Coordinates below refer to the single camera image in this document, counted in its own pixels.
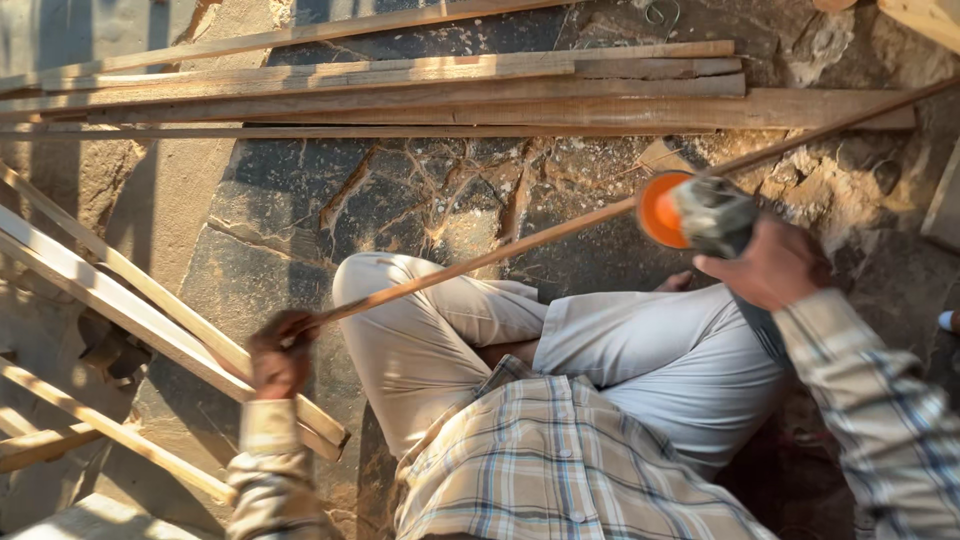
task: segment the lumber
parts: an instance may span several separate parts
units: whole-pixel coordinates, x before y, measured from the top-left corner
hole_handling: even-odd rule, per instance
[[[878,0],[897,22],[960,53],[960,2],[957,0]]]
[[[29,112],[88,110],[111,105],[171,103],[192,99],[273,96],[305,91],[356,90],[383,86],[423,85],[452,81],[478,81],[572,74],[573,61],[412,67],[386,71],[359,71],[336,75],[291,76],[279,81],[222,83],[196,86],[157,85],[108,88],[87,93],[41,96],[0,101],[0,116]]]
[[[0,431],[11,437],[19,437],[35,433],[39,429],[15,409],[4,406],[0,407]]]
[[[578,126],[346,126],[270,128],[182,128],[87,131],[0,132],[0,140],[124,140],[158,138],[383,138],[704,135],[715,130],[681,128],[584,128]],[[181,324],[188,325],[171,314]]]
[[[366,17],[295,26],[248,36],[190,43],[176,47],[133,53],[96,61],[74,63],[62,67],[14,75],[0,79],[0,93],[36,86],[44,79],[82,77],[84,75],[119,71],[122,69],[142,67],[144,65],[210,58],[256,49],[319,41],[321,39],[357,36],[371,32],[382,32],[385,30],[408,28],[411,26],[458,19],[470,19],[497,13],[519,12],[560,6],[575,1],[576,0],[465,0],[463,2],[453,3],[442,2],[441,4],[424,8],[379,13]]]
[[[584,71],[598,69],[590,64],[594,61],[614,62],[609,69],[626,69],[630,60],[647,60],[634,66],[639,74],[649,77],[677,78],[700,75],[718,75],[740,69],[739,59],[733,58],[659,58],[664,54],[685,54],[689,49],[702,48],[699,44],[691,47],[688,43],[670,44],[669,48],[659,45],[636,45],[631,47],[603,47],[594,49],[575,49],[567,51],[541,51],[504,53],[498,55],[476,55],[468,57],[427,57],[385,61],[350,61],[317,63],[307,65],[274,65],[258,68],[184,71],[181,73],[156,73],[153,75],[97,75],[74,79],[49,79],[41,83],[44,90],[63,91],[96,88],[116,88],[121,86],[156,85],[198,85],[223,83],[261,83],[282,81],[291,77],[333,76],[368,71],[391,71],[427,67],[451,67],[496,63],[498,65],[520,65],[540,61],[580,62]]]
[[[534,125],[634,128],[807,129],[845,114],[906,95],[898,90],[751,88],[743,99],[568,99],[531,103],[489,103],[368,109],[303,114],[301,122],[377,125]],[[865,122],[863,129],[910,129],[912,108]]]
[[[937,185],[920,233],[928,240],[960,253],[960,139]]]
[[[80,423],[0,441],[0,474],[19,471],[39,461],[52,461],[102,436],[89,424]]]
[[[90,252],[105,262],[114,272],[136,287],[137,290],[173,317],[175,321],[183,325],[184,328],[199,337],[216,355],[222,357],[236,368],[246,380],[252,380],[253,370],[250,355],[230,340],[230,338],[217,330],[216,327],[207,322],[206,319],[201,317],[200,314],[191,309],[187,304],[184,304],[170,291],[154,281],[153,278],[140,270],[135,264],[109,247],[100,236],[84,227],[73,216],[58,206],[57,203],[47,198],[39,189],[36,189],[32,184],[16,174],[16,172],[2,161],[0,161],[0,176],[3,177],[5,183],[29,201],[34,208],[39,209],[71,236],[79,240]],[[194,347],[193,349],[197,353],[206,353],[206,349],[203,347]],[[309,430],[315,431],[325,439],[327,443],[323,446],[312,445],[311,448],[325,457],[332,457],[334,454],[339,456],[339,452],[343,449],[344,445],[347,444],[350,437],[349,432],[302,394],[297,396],[297,414],[300,417],[300,421],[303,422]]]
[[[580,80],[571,77],[481,81],[395,88],[363,92],[321,92],[279,96],[264,100],[232,98],[198,100],[169,105],[121,106],[92,110],[91,124],[136,124],[223,120],[254,117],[289,117],[309,112],[360,109],[403,109],[475,103],[516,103],[586,97],[743,97],[743,74],[689,80],[643,81],[632,79]]]
[[[12,239],[6,234],[0,236],[0,243],[8,241],[12,241]],[[105,414],[85,406],[55,386],[34,377],[27,370],[11,364],[4,358],[0,358],[0,375],[30,390],[43,401],[56,405],[78,420],[88,423],[100,433],[146,457],[173,476],[203,490],[208,495],[226,503],[231,503],[236,497],[236,490],[230,486],[163,450],[157,444],[143,438],[139,433],[110,420]]]
[[[710,75],[726,75],[739,71],[740,59],[615,59],[577,60],[574,74],[582,79],[695,79]]]
[[[752,152],[735,160],[715,165],[706,170],[697,171],[696,174],[698,176],[729,175],[737,170],[756,165],[757,163],[776,156],[780,156],[784,152],[788,152],[814,140],[837,134],[848,128],[863,125],[864,122],[872,118],[879,117],[887,112],[890,112],[891,110],[898,110],[906,105],[913,104],[921,99],[930,97],[938,92],[942,92],[947,88],[958,85],[960,85],[960,75],[946,81],[942,81],[941,83],[925,86],[916,90],[902,92],[897,96],[891,97],[890,99],[865,110],[841,115],[839,119],[826,122],[823,126],[820,126],[807,133],[786,139],[783,142],[773,144],[767,148],[757,150],[756,152]],[[371,309],[373,307],[382,306],[383,304],[386,304],[387,302],[397,298],[413,294],[437,283],[445,282],[458,276],[462,276],[467,272],[476,270],[477,268],[482,268],[483,266],[492,264],[503,258],[519,255],[547,242],[562,238],[568,234],[576,233],[586,229],[587,227],[592,227],[593,225],[602,223],[610,218],[633,210],[636,207],[637,199],[638,197],[635,196],[618,201],[599,210],[561,223],[560,225],[555,225],[538,233],[521,238],[512,244],[499,247],[480,257],[473,258],[466,262],[454,264],[453,266],[447,267],[433,274],[421,276],[409,282],[400,283],[390,288],[377,291],[370,296],[361,298],[349,304],[344,304],[328,311],[314,313],[312,320],[307,326],[322,326],[330,322],[343,319],[344,317],[349,317],[355,313],[366,311],[367,309]]]
[[[193,335],[2,206],[0,231],[3,231],[0,234],[0,251],[20,261],[232,399],[238,402],[253,399],[253,389],[225,371]],[[301,434],[306,431],[310,429],[300,423]],[[307,434],[303,440],[322,443],[311,448],[327,459],[336,461],[342,452],[342,448],[330,442],[327,436],[309,437]]]

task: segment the wire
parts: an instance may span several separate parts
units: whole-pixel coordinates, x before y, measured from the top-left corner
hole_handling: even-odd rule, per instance
[[[666,24],[666,15],[660,11],[660,8],[657,7],[659,2],[666,2],[667,0],[654,0],[647,5],[647,9],[643,12],[643,18],[647,19],[647,22],[655,26],[665,25]],[[673,34],[673,29],[677,27],[677,21],[680,20],[680,3],[677,0],[669,0],[677,8],[677,15],[673,17],[673,22],[670,23],[670,27],[666,30],[666,36],[663,37],[663,42],[666,43],[670,39],[670,35]]]

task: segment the foot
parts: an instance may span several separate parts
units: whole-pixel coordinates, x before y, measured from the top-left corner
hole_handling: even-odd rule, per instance
[[[687,270],[666,279],[654,292],[684,292],[693,283],[693,272]]]

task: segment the hand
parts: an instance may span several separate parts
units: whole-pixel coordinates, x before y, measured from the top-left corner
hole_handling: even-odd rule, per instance
[[[778,311],[830,287],[831,266],[807,231],[763,213],[736,260],[698,255],[693,264],[754,306]]]
[[[289,400],[300,393],[310,373],[310,345],[320,327],[304,329],[311,314],[286,310],[247,341],[258,400]]]

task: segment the grinder handle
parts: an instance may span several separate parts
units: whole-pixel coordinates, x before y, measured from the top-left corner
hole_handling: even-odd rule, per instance
[[[753,236],[753,227],[732,233],[728,238],[725,238],[725,240],[730,244],[730,247],[733,248],[733,252],[739,257],[743,251],[747,249],[747,244],[750,243],[751,236]],[[744,320],[747,321],[747,325],[750,327],[750,330],[753,331],[763,351],[772,358],[778,366],[787,371],[793,371],[793,363],[786,354],[783,335],[780,333],[780,329],[777,328],[777,323],[774,321],[774,317],[770,311],[762,307],[754,306],[732,290],[730,292],[733,295],[733,301],[736,303],[736,306],[739,307],[740,313],[743,313]]]

